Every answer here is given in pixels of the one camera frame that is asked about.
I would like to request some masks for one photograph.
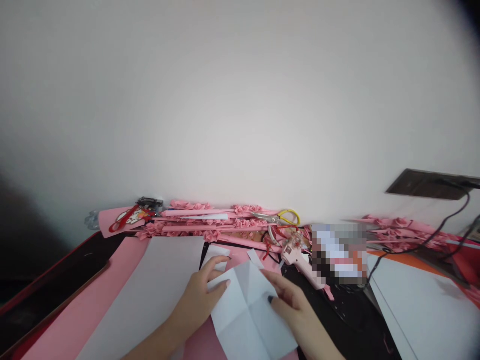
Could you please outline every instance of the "wall socket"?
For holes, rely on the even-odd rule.
[[[406,169],[386,191],[388,194],[407,195],[421,198],[460,200],[466,194],[454,187],[436,183],[441,179],[461,184],[465,181],[480,184],[480,178]],[[467,192],[471,187],[464,187]]]

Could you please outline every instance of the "left hand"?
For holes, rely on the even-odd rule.
[[[207,283],[223,274],[215,265],[229,261],[227,256],[215,256],[199,271],[194,273],[173,313],[166,321],[185,341],[190,338],[209,318],[219,302],[230,280],[220,283],[209,293]]]

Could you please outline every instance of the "glue gun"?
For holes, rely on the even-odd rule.
[[[281,258],[287,265],[295,265],[296,268],[305,276],[315,290],[321,290],[325,287],[321,277],[314,276],[312,265],[306,262],[302,256],[302,251],[298,247],[293,247],[288,243],[281,253]]]

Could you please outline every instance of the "clear plastic item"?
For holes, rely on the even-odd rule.
[[[85,218],[85,225],[89,230],[99,231],[99,214],[100,211],[93,210],[90,211],[90,215]]]

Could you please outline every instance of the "white paper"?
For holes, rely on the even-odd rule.
[[[77,360],[121,359],[163,324],[199,270],[204,243],[203,236],[154,237]]]
[[[256,265],[257,268],[259,269],[265,269],[265,266],[262,264],[262,261],[260,260],[257,252],[255,249],[251,249],[250,251],[246,252],[248,256],[250,257],[251,262]]]
[[[198,216],[183,216],[181,219],[228,220],[229,215],[227,213],[220,213],[220,214],[198,215]]]
[[[384,258],[371,287],[402,359],[475,358],[480,310],[451,279]]]
[[[209,260],[216,256],[230,256],[230,250],[220,246],[215,246],[210,244],[208,251],[206,252],[205,259],[203,259],[203,264],[201,265],[201,268],[203,269],[204,266],[209,262]],[[218,270],[221,272],[224,272],[226,268],[227,268],[226,262],[221,262],[215,265],[215,270]]]
[[[305,259],[305,261],[306,261],[307,263],[310,264],[310,257],[309,257],[308,254],[304,254],[304,253],[302,252],[302,253],[301,253],[301,256]]]
[[[297,348],[287,324],[272,309],[275,288],[251,262],[234,267],[208,283],[211,290],[230,279],[230,286],[211,318],[228,360],[276,360]]]

